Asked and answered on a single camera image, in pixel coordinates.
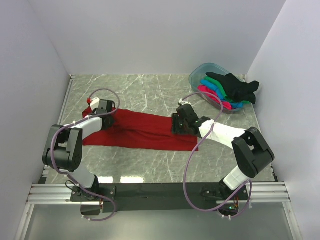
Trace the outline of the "red t shirt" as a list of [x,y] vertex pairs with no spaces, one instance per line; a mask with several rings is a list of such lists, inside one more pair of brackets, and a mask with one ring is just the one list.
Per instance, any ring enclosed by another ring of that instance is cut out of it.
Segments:
[[127,109],[119,109],[114,124],[86,137],[84,146],[122,147],[160,151],[192,151],[198,143],[193,135],[171,132],[172,119]]

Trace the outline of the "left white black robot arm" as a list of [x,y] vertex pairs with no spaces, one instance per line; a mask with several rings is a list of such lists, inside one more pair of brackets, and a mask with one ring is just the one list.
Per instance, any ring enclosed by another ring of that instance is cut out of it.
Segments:
[[83,187],[82,195],[94,201],[100,195],[99,180],[82,164],[83,140],[115,123],[116,105],[114,101],[96,97],[89,101],[89,109],[91,113],[75,123],[51,126],[42,162],[67,176],[77,187]]

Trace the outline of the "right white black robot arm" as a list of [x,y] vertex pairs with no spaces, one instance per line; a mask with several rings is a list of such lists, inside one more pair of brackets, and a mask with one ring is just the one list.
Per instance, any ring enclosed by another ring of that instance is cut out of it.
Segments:
[[182,104],[171,115],[173,134],[193,135],[200,139],[215,141],[233,150],[237,166],[221,181],[219,193],[230,200],[237,188],[255,178],[270,165],[275,155],[261,132],[255,128],[235,128],[195,113],[191,104]]

